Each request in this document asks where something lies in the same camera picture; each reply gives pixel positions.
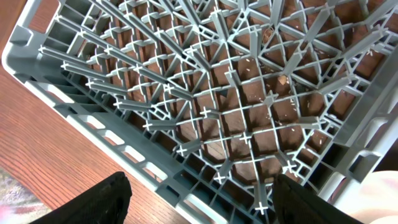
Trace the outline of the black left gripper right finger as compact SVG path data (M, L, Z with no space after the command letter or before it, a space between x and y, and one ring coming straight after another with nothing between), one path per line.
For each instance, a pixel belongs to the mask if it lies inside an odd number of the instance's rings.
M360 224L284 174L274 178L273 203L283 224Z

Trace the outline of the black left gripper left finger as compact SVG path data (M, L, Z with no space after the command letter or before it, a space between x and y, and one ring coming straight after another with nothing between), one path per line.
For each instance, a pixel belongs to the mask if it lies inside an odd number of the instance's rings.
M131 196L128 178L118 171L31 224L122 224Z

